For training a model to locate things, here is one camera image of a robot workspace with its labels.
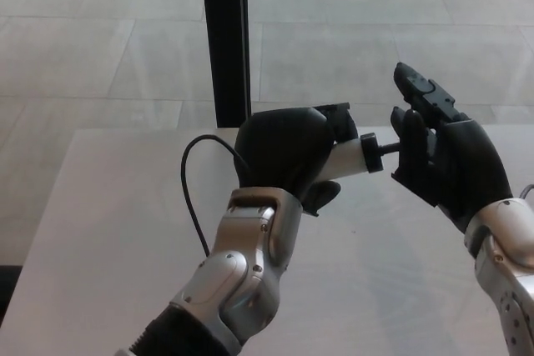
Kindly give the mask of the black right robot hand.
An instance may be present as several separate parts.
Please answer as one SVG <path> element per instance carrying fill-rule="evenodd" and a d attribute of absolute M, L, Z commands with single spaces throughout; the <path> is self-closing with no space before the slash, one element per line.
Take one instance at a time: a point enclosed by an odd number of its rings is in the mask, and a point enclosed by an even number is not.
<path fill-rule="evenodd" d="M 409 108 L 390 115 L 400 140 L 392 177 L 464 233 L 477 212 L 512 196 L 501 157 L 484 128 L 437 82 L 405 63 L 396 64 L 393 79 Z"/>

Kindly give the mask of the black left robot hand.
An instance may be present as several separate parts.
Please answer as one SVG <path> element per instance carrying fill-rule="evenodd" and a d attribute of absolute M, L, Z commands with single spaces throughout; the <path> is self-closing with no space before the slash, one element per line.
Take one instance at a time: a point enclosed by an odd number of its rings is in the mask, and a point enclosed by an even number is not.
<path fill-rule="evenodd" d="M 281 188 L 316 217 L 341 186 L 319 178 L 335 145 L 358 138 L 348 103 L 253 114 L 239 128 L 234 167 L 241 188 Z"/>

